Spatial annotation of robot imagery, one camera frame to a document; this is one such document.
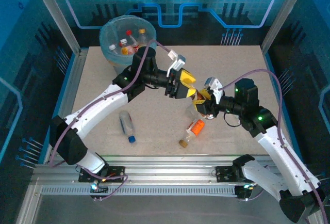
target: blue bottle cap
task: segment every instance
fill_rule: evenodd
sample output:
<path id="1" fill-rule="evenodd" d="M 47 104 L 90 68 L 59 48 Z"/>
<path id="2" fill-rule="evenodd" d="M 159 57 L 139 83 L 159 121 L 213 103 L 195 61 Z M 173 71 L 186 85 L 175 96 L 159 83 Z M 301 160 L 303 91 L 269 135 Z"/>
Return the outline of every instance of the blue bottle cap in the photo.
<path id="1" fill-rule="evenodd" d="M 129 141 L 129 143 L 133 143 L 133 142 L 135 142 L 135 137 L 134 137 L 134 135 L 129 136 L 128 141 Z"/>

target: plastic bottle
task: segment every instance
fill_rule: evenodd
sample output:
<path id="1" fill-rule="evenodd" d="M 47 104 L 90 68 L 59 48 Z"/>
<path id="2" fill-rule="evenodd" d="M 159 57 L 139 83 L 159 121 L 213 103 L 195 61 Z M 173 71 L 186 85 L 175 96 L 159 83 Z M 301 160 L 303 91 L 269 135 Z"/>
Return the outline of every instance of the plastic bottle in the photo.
<path id="1" fill-rule="evenodd" d="M 128 35 L 129 37 L 130 37 L 130 39 L 132 40 L 132 47 L 134 48 L 134 50 L 135 50 L 135 52 L 137 52 L 138 51 L 138 49 L 139 49 L 139 44 L 138 44 L 138 42 L 136 41 L 136 39 L 132 36 L 132 31 L 130 30 L 130 29 L 128 29 L 127 31 L 126 31 L 126 35 Z"/>
<path id="2" fill-rule="evenodd" d="M 117 52 L 117 50 L 116 50 L 116 46 L 115 46 L 114 44 L 110 45 L 110 46 L 109 46 L 109 49 L 110 49 L 110 51 L 113 52 L 114 54 L 116 54 L 116 55 L 118 54 L 118 52 Z"/>
<path id="3" fill-rule="evenodd" d="M 124 38 L 120 40 L 122 44 L 122 54 L 123 55 L 131 55 L 135 53 L 134 48 L 131 45 L 128 45 L 127 40 Z"/>
<path id="4" fill-rule="evenodd" d="M 121 111 L 119 113 L 119 119 L 123 132 L 128 137 L 129 143 L 134 143 L 135 142 L 134 126 L 129 113 L 125 110 Z"/>
<path id="5" fill-rule="evenodd" d="M 186 129 L 186 133 L 184 137 L 179 141 L 179 144 L 185 148 L 188 145 L 188 142 L 200 134 L 204 126 L 205 122 L 202 119 L 195 119 Z"/>
<path id="6" fill-rule="evenodd" d="M 149 39 L 146 36 L 145 29 L 139 29 L 139 37 L 138 37 L 139 47 L 146 46 L 148 42 Z"/>

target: beige table surface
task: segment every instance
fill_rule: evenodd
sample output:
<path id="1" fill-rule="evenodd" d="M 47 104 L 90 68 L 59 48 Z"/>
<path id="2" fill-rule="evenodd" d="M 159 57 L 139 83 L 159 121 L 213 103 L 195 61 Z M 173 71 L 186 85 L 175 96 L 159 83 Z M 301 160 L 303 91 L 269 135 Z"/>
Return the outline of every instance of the beige table surface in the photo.
<path id="1" fill-rule="evenodd" d="M 259 46 L 169 46 L 186 58 L 185 69 L 197 79 L 194 86 L 201 89 L 208 77 L 217 77 L 226 85 L 248 71 L 266 68 Z M 162 48 L 157 47 L 158 68 L 167 70 L 170 58 Z M 79 110 L 111 84 L 116 73 L 105 59 L 100 47 L 90 47 L 78 87 L 73 111 Z M 278 104 L 266 73 L 254 74 L 252 78 L 258 86 L 260 104 L 275 116 Z M 230 87 L 226 95 L 234 95 Z M 170 99 L 164 96 L 164 89 L 146 90 L 102 120 L 84 139 L 85 145 L 100 155 L 179 155 L 212 154 L 241 155 L 266 154 L 265 150 L 240 127 L 229 127 L 219 114 L 207 121 L 200 136 L 186 148 L 178 141 L 191 119 L 185 115 L 190 99 Z M 123 135 L 119 123 L 119 112 L 127 110 L 136 128 L 136 142 L 130 144 Z M 227 115 L 229 123 L 237 124 L 238 118 Z"/>

